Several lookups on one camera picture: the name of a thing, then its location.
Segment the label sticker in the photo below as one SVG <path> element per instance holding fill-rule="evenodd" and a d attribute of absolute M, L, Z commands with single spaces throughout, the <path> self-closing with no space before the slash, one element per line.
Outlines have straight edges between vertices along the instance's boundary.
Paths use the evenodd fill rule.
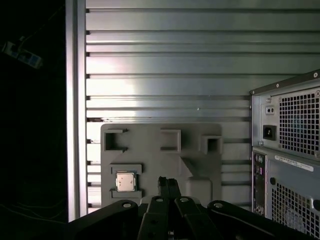
<path fill-rule="evenodd" d="M 304 169 L 304 170 L 307 170 L 307 171 L 310 171 L 310 172 L 313 172 L 314 171 L 314 167 L 313 166 L 309 166 L 309 165 L 306 165 L 306 164 L 303 164 L 303 163 L 300 163 L 300 162 L 297 162 L 297 161 L 293 161 L 291 159 L 288 159 L 288 158 L 285 158 L 285 157 L 282 157 L 282 156 L 274 156 L 274 158 L 280 162 L 283 162 L 283 163 L 286 163 L 286 164 L 290 164 L 292 166 L 295 166 L 295 167 L 298 167 L 300 169 Z"/>

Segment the metal mesh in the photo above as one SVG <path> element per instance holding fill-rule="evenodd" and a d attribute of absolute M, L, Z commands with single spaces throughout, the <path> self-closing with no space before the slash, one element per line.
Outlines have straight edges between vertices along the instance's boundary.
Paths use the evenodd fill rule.
<path fill-rule="evenodd" d="M 272 189 L 272 220 L 320 239 L 320 217 L 311 209 L 310 200 L 277 183 Z"/>
<path fill-rule="evenodd" d="M 319 97 L 314 93 L 284 97 L 279 113 L 281 147 L 315 155 L 319 151 Z"/>

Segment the screw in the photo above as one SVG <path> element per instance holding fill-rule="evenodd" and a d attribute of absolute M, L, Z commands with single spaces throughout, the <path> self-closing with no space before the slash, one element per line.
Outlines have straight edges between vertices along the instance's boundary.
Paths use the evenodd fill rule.
<path fill-rule="evenodd" d="M 213 206 L 215 206 L 218 209 L 223 207 L 222 203 L 220 203 L 220 202 L 216 202 Z"/>
<path fill-rule="evenodd" d="M 130 208 L 131 207 L 131 204 L 130 203 L 125 203 L 122 205 L 124 208 Z"/>
<path fill-rule="evenodd" d="M 186 198 L 186 197 L 183 197 L 183 198 L 181 198 L 181 199 L 180 199 L 180 201 L 181 201 L 181 202 L 183 202 L 183 203 L 186 203 L 186 202 L 188 202 L 188 201 L 189 201 L 189 199 L 188 199 L 188 198 Z"/>

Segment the computer tower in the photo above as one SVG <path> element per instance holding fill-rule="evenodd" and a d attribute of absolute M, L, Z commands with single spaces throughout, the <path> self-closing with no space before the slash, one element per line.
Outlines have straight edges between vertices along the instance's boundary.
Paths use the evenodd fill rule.
<path fill-rule="evenodd" d="M 320 239 L 320 70 L 251 91 L 252 211 Z"/>

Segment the metal wall panel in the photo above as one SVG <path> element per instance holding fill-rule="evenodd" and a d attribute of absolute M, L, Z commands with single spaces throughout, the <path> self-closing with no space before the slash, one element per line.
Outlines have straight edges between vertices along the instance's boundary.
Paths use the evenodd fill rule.
<path fill-rule="evenodd" d="M 67 2 L 75 218 L 99 209 L 103 123 L 220 124 L 222 198 L 246 208 L 249 90 L 319 68 L 320 1 L 86 0 L 86 16 L 84 0 Z"/>

